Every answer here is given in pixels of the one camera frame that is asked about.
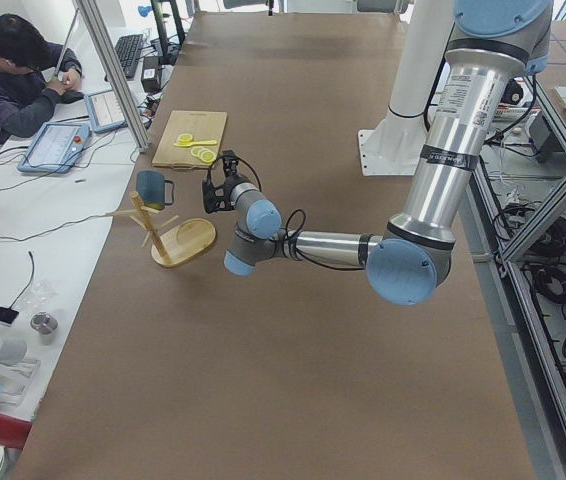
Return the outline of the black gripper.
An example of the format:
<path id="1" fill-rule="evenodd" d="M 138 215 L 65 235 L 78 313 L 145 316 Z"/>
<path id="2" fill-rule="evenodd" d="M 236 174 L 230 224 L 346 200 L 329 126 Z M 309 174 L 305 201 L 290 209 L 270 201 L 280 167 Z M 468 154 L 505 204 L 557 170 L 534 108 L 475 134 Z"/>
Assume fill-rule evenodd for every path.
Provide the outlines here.
<path id="1" fill-rule="evenodd" d="M 239 197 L 252 189 L 253 184 L 246 176 L 240 173 L 230 173 L 227 175 L 222 186 L 222 210 L 234 210 Z"/>

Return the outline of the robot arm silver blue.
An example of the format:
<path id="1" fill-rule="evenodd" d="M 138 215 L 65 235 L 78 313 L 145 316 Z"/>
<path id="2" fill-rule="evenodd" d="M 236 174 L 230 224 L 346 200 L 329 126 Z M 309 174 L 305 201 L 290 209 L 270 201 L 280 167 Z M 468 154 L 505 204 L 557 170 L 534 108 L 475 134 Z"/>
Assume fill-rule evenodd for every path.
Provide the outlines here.
<path id="1" fill-rule="evenodd" d="M 362 270 L 376 293 L 397 305 L 427 300 L 447 277 L 459 202 L 476 168 L 507 83 L 547 63 L 549 1 L 457 1 L 444 53 L 450 66 L 420 150 L 403 210 L 381 236 L 311 232 L 283 225 L 275 205 L 223 157 L 221 201 L 237 212 L 225 268 L 247 276 L 265 260 L 307 260 L 341 271 Z"/>

